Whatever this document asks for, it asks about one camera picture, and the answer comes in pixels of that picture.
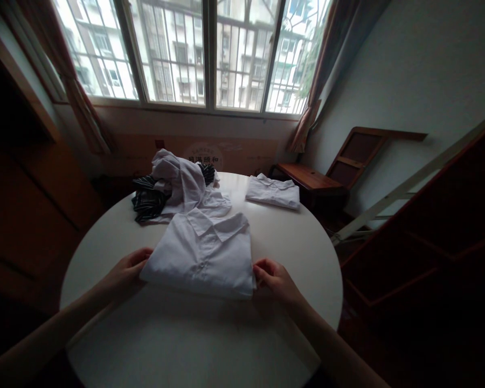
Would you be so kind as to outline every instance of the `windowsill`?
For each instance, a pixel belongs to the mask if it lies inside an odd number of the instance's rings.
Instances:
[[[239,117],[242,119],[259,119],[259,120],[281,120],[281,121],[298,121],[301,115],[287,114],[287,113],[261,113],[255,110],[247,109],[233,109],[225,107],[216,107],[207,109],[204,105],[202,107],[195,107],[190,103],[179,102],[148,102],[143,103],[140,100],[121,100],[107,97],[92,97],[88,96],[92,104],[99,108],[124,108],[124,109],[139,109],[145,111],[155,111],[162,113],[181,113],[181,114],[195,114],[205,116],[220,116],[220,117]],[[69,105],[66,101],[53,101],[55,105]]]

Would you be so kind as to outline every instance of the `white shirt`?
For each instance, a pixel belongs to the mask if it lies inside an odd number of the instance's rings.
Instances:
[[[255,288],[250,225],[242,213],[176,214],[140,273],[142,280],[195,293],[250,299]]]
[[[300,189],[293,181],[276,181],[264,174],[250,177],[246,199],[298,210]]]
[[[164,193],[172,190],[172,194],[162,213],[148,222],[169,223],[174,214],[187,213],[195,207],[209,217],[222,217],[232,207],[229,196],[221,194],[214,188],[214,185],[219,182],[217,172],[214,182],[205,187],[205,178],[197,164],[176,157],[165,149],[158,151],[153,158],[151,175],[155,179],[161,179],[156,182],[155,190]]]
[[[172,188],[171,197],[167,200],[162,215],[187,213],[201,203],[206,186],[201,168],[197,164],[176,157],[166,149],[158,151],[152,163],[153,178],[170,182]]]

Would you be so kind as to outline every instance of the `ladder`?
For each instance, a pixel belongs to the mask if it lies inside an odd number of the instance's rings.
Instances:
[[[467,144],[480,135],[485,129],[485,120],[483,120],[478,126],[469,131],[464,137],[459,139],[440,155],[436,156],[433,160],[427,163],[419,171],[414,173],[410,178],[402,182],[384,198],[380,199],[375,205],[360,214],[354,221],[347,226],[334,233],[331,237],[332,244],[334,246],[360,239],[366,239],[370,235],[374,234],[378,229],[363,230],[360,231],[370,221],[387,221],[393,217],[394,214],[384,215],[381,214],[388,207],[392,206],[395,201],[398,200],[410,200],[418,190],[433,178],[442,167],[444,167],[456,154],[458,154]]]

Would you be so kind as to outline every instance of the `table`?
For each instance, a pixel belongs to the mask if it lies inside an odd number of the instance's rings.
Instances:
[[[219,173],[232,210],[250,222],[252,258],[284,264],[302,294],[334,328],[343,288],[336,252],[323,227],[299,212],[245,201],[249,178]],[[68,267],[64,308],[96,284],[126,254],[156,246],[166,225],[140,226],[131,196],[90,229]],[[319,359],[271,297],[229,301],[146,285],[103,312],[67,347],[86,387],[302,386]]]

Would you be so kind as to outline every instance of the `curtain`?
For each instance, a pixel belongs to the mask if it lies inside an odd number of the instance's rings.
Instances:
[[[307,135],[318,112],[320,94],[327,83],[358,5],[358,0],[332,0],[327,24],[323,31],[320,55],[316,64],[313,83],[309,90],[307,109],[291,136],[287,147],[289,152],[303,153],[306,150]]]
[[[90,150],[95,154],[112,153],[115,150],[115,143],[111,134],[102,125],[95,108],[77,79],[52,2],[50,0],[19,0],[18,3],[61,78],[68,102],[81,126]]]

